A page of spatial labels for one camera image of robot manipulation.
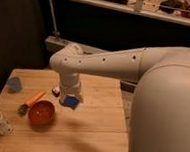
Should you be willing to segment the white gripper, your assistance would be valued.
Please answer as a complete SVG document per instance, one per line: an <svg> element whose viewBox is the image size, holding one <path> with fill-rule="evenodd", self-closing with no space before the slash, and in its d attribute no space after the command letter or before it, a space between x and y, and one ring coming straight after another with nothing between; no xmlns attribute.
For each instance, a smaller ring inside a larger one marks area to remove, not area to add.
<svg viewBox="0 0 190 152"><path fill-rule="evenodd" d="M83 96L81 92L82 83L78 76L65 76L60 77L60 100L61 102L67 98L68 95L76 97L79 101L82 101Z"/></svg>

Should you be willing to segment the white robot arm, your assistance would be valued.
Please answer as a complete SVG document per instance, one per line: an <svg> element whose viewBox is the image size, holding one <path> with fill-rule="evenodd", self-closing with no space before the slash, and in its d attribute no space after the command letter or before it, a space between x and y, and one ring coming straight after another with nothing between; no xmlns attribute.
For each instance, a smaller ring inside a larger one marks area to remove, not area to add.
<svg viewBox="0 0 190 152"><path fill-rule="evenodd" d="M62 97L79 94L79 76L135 82L129 152L190 152L190 48L146 47L86 55L71 43L55 52Z"/></svg>

